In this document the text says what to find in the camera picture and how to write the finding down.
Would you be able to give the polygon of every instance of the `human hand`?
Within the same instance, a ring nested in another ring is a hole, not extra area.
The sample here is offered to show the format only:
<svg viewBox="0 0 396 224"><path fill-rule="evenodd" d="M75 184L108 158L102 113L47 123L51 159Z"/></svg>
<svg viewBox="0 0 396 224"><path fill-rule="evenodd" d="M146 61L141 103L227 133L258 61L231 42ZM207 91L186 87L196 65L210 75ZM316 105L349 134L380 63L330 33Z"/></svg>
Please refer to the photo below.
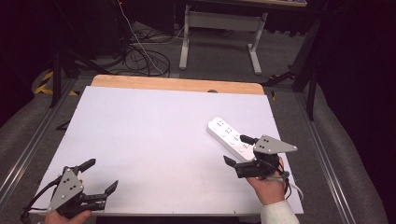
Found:
<svg viewBox="0 0 396 224"><path fill-rule="evenodd" d="M282 170L283 161L279 157L279 170ZM280 174L276 171L273 177L280 177ZM256 191L257 197L263 205L272 203L278 203L285 200L285 181L277 180L262 180L257 177L247 178L247 182Z"/></svg>
<svg viewBox="0 0 396 224"><path fill-rule="evenodd" d="M91 216L91 213L92 213L91 211L87 210L69 220L66 217L59 215L59 213L55 210L46 215L45 223L46 224L64 224L64 223L83 224Z"/></svg>

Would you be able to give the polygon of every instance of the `table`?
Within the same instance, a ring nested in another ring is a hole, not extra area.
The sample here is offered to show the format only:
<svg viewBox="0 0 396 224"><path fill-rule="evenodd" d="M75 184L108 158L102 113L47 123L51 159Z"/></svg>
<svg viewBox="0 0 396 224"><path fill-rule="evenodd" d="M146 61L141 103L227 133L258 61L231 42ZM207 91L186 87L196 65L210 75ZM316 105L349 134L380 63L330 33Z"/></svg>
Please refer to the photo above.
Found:
<svg viewBox="0 0 396 224"><path fill-rule="evenodd" d="M242 0L242 1L209 1L214 4L224 5L246 5L246 4L262 4L265 6L281 6L281 7L305 7L306 3L300 2L289 2L282 0ZM201 28L212 28L212 29L226 29L246 32L256 32L253 44L247 45L247 50L250 56L250 60L253 65L253 69L256 75L262 73L259 60L257 58L256 49L262 36L262 29L264 27L267 12L264 9L261 17L249 17L249 16L236 16L236 15L225 15L218 13L206 13L198 11L190 11L191 5L186 5L185 18L184 18L184 37L180 55L179 68L185 70L187 68L187 59L189 55L189 30L190 27L201 27Z"/></svg>
<svg viewBox="0 0 396 224"><path fill-rule="evenodd" d="M229 93L203 92L208 90ZM233 155L205 129L217 115L241 132L278 138L265 100L262 86L254 83L97 76L82 94L42 183L65 165L95 158L78 176L85 193L101 193L120 181L97 216L257 215L262 205L254 190L222 159ZM229 111L235 105L243 109ZM289 170L286 156L280 156ZM49 200L50 192L35 206L46 207ZM303 212L296 190L290 204L295 213Z"/></svg>

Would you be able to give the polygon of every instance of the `power strip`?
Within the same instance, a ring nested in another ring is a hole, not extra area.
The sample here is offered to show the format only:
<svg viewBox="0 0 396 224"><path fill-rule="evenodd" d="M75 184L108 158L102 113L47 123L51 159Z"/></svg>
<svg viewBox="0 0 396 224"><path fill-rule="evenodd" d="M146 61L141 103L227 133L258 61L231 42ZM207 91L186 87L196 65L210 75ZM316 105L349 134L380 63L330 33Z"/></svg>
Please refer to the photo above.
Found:
<svg viewBox="0 0 396 224"><path fill-rule="evenodd" d="M210 120L206 130L241 162L254 159L253 145L241 142L240 133L223 119Z"/></svg>

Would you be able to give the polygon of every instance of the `white poster board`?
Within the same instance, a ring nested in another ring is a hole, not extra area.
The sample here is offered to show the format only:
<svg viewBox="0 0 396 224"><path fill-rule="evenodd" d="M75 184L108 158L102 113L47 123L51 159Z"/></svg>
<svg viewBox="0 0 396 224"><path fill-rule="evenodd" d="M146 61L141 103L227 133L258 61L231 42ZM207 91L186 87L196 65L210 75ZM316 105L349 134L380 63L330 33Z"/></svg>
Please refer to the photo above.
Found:
<svg viewBox="0 0 396 224"><path fill-rule="evenodd" d="M224 163L223 155L235 157L206 131L215 117L242 134L279 138L265 95L87 87L40 189L64 166L96 159L78 175L84 193L103 193L119 180L97 215L257 215L253 188ZM51 194L34 207L48 207ZM303 212L295 189L289 202Z"/></svg>

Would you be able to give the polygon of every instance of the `white sleeve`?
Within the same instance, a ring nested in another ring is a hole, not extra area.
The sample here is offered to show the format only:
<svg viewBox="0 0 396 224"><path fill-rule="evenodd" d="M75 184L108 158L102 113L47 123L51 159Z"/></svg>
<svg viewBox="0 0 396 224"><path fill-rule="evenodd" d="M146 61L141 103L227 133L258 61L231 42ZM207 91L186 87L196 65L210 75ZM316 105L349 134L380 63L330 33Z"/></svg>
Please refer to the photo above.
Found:
<svg viewBox="0 0 396 224"><path fill-rule="evenodd" d="M265 205L262 208L262 224L297 224L300 223L288 201Z"/></svg>

